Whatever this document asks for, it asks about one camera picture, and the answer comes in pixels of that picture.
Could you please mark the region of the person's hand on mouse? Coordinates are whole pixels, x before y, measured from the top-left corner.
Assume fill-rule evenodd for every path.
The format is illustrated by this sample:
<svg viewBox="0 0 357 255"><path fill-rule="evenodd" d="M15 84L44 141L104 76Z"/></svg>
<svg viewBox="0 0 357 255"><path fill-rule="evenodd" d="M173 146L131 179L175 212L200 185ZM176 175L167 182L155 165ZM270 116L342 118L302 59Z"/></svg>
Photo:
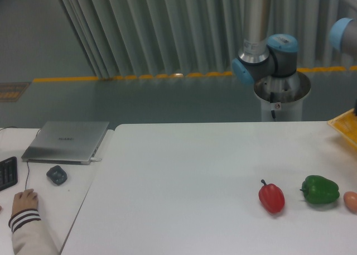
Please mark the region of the person's hand on mouse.
<svg viewBox="0 0 357 255"><path fill-rule="evenodd" d="M27 189L23 192L17 193L13 198L11 217L16 214L29 209L38 208L37 192L34 189Z"/></svg>

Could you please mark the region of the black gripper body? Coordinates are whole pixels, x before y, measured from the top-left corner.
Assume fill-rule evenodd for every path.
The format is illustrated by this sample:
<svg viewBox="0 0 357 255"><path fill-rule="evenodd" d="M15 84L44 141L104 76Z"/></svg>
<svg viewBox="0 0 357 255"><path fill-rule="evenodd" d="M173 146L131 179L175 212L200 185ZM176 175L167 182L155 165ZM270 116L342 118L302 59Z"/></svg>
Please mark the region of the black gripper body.
<svg viewBox="0 0 357 255"><path fill-rule="evenodd" d="M354 104L353 113L354 113L354 116L357 116L357 100L355 101L355 104Z"/></svg>

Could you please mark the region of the beige striped-cuff sleeve forearm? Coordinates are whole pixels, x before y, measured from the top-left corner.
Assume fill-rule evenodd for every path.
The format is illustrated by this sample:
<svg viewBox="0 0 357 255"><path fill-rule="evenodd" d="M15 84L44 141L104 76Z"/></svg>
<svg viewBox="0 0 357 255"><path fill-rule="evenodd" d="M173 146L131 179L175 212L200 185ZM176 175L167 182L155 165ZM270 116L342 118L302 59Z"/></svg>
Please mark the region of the beige striped-cuff sleeve forearm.
<svg viewBox="0 0 357 255"><path fill-rule="evenodd" d="M37 209L25 209L11 216L14 254L60 254Z"/></svg>

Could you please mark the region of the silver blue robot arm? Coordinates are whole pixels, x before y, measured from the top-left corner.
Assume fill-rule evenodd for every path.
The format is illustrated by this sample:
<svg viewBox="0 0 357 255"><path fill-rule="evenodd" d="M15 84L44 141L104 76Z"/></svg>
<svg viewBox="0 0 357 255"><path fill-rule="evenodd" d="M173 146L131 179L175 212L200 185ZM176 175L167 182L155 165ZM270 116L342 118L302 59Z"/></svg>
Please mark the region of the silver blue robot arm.
<svg viewBox="0 0 357 255"><path fill-rule="evenodd" d="M243 43L231 68L252 85L263 121L300 121L311 91L298 66L356 57L356 0L244 0Z"/></svg>

